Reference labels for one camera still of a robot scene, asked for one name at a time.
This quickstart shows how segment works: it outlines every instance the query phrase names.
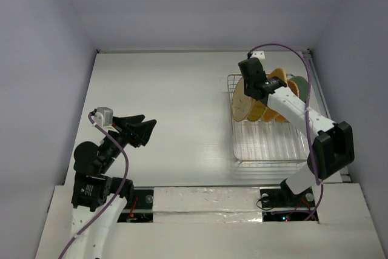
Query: robotic arm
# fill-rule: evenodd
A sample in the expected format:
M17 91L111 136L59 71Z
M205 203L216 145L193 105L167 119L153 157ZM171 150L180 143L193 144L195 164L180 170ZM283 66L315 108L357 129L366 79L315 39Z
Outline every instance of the robotic arm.
M267 79L258 58L243 60L238 65L244 78L245 95L279 112L306 136L306 104L285 82L277 77ZM324 180L354 160L353 132L346 122L337 124L312 109L308 110L317 174ZM292 200L316 183L311 155L314 154L309 154L304 167L281 183L282 199Z
M87 141L74 151L76 174L72 196L72 238L59 259L103 258L119 215L134 197L132 180L124 181L124 178L104 174L126 145L145 146L156 125L154 119L143 122L144 115L117 118L107 107L98 107L89 118L106 137L100 146Z

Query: white table surface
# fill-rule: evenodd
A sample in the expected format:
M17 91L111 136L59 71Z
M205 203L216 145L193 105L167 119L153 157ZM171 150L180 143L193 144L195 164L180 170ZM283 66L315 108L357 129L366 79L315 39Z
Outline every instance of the white table surface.
M302 62L291 52L266 52L267 72L277 67L306 77ZM144 114L158 123L145 147L125 149L129 178L135 186L209 186L279 183L236 180L231 176L232 133L227 76L239 73L242 52L97 54L79 123L75 146L99 143L103 136L87 114L98 106L115 116ZM311 107L318 110L315 94ZM66 185L74 180L70 161ZM122 155L107 175L121 177ZM341 181L340 175L334 178Z
M326 184L324 191L319 224L118 223L104 259L383 259L360 186ZM37 259L57 258L68 242L71 195L72 187L56 187Z

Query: cable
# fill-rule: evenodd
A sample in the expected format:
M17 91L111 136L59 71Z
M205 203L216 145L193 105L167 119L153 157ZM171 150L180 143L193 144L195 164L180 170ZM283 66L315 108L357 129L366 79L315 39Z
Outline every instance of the cable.
M93 120L92 118L92 115L93 115L93 112L90 112L87 116L87 118L89 119L89 121L101 132L103 133L118 149L119 151L122 153L122 155L124 156L124 159L125 159L125 171L124 171L124 175L122 177L122 180L121 180L121 183L119 185L119 187L117 188L115 194L112 196L112 198L107 202L105 203L105 206L87 223L85 224L85 226L83 226L77 233L76 235L74 235L70 241L66 244L65 248L63 248L61 254L59 255L58 259L62 259L65 255L65 253L67 252L67 250L69 249L69 247L74 243L74 241L76 240L77 236L81 235L83 232L85 232L85 230L90 227L106 210L107 208L113 203L113 201L116 199L116 197L119 195L121 189L123 188L124 184L125 184L125 181L127 179L127 175L128 175L128 171L129 171L129 159L128 159L128 156L126 154L126 152L124 151L124 149L120 146L119 143L117 143L117 141L111 136L109 135L109 133L107 131L105 131L102 127L100 127L99 125L97 125L95 123L95 121Z
M288 215L291 215L294 212L304 212L304 213L307 213L307 214L310 213L308 210L301 210L301 209L298 209L298 207L299 207L299 205L296 205L296 208L294 210L278 210L276 212L271 212L271 214L272 215L278 215L278 214L288 214Z
M133 206L131 207L131 210L129 211L129 215L128 215L128 217L127 217L127 220L128 220L129 218L132 218L132 217L133 217L133 210L136 208L136 203L138 203L138 200L139 200L139 198L136 197L135 200L134 200L134 202L133 202Z
M261 210L263 210L263 211L265 211L265 212L268 212L268 211L270 211L270 210L273 209L273 207L271 207L270 209L263 209L262 207L260 207L260 206L259 206L259 202L261 202L261 200L262 200L262 198L260 198L260 199L256 202L256 206L257 206L259 209L261 209Z
M304 198L301 198L301 201L307 206L309 211L311 211L311 207L310 207L309 203L306 200L304 200Z
M323 183L321 184L321 194L319 196L318 202L316 203L316 205L314 207L314 210L311 211L310 215L307 218L304 219L305 221L308 221L312 216L314 216L318 206L321 204L322 197L323 197Z
M315 159L315 155L314 155L314 151L313 151L313 146L312 146L312 143L311 143L311 131L310 131L310 119L309 119L309 111L308 111L308 108L309 108L309 104L310 104L310 94L311 94L311 86L312 86L312 83L311 83L311 80L312 80L312 73L310 71L310 67L307 65L306 61L304 60L303 56L301 56L297 51L295 51L294 49L286 46L286 45L282 45L282 44L277 44L277 43L268 43L268 44L263 44L263 45L258 45L256 47L254 47L253 49L251 49L247 56L248 58L250 58L252 56L252 52L254 50L257 50L259 48L262 48L262 47L267 47L269 45L276 45L278 47L283 47L287 50L290 50L291 52L293 52L296 56L298 56L298 58L303 62L305 68L306 68L306 72L307 72L307 81L309 83L309 91L307 93L307 98L306 98L306 114L305 114L305 120L306 120L306 135L307 135L307 143L309 145L309 151L310 151L310 157L311 157L311 162L312 162L312 165L313 165L313 172L314 172L314 176L315 176L315 182L316 182L316 185L320 185L321 182L319 180L319 177L318 177L318 166L316 164L316 159Z

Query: white wall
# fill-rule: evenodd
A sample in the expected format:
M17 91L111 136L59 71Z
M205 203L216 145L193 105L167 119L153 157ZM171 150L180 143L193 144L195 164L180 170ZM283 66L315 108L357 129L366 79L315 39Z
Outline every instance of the white wall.
M1 258L35 257L95 49L69 0L0 0Z
M310 47L340 0L72 0L99 49Z
M388 0L344 0L313 52L332 117L353 126L351 175L388 254Z

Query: red wire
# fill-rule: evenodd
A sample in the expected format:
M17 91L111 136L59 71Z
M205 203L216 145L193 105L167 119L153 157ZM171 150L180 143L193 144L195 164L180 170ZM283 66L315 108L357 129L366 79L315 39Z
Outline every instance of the red wire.
M307 206L307 208L309 209L309 211L311 211L311 207L310 207L310 205L308 204L308 202L307 202L306 200L304 200L304 198L302 198L301 201Z
M130 212L129 212L128 218L131 218L131 217L133 216L132 212L133 212L133 210L134 210L135 207L136 207L136 203L138 202L138 199L139 199L138 197L135 198L135 200L134 200L134 202L133 202L133 206L131 207L131 210L130 210Z

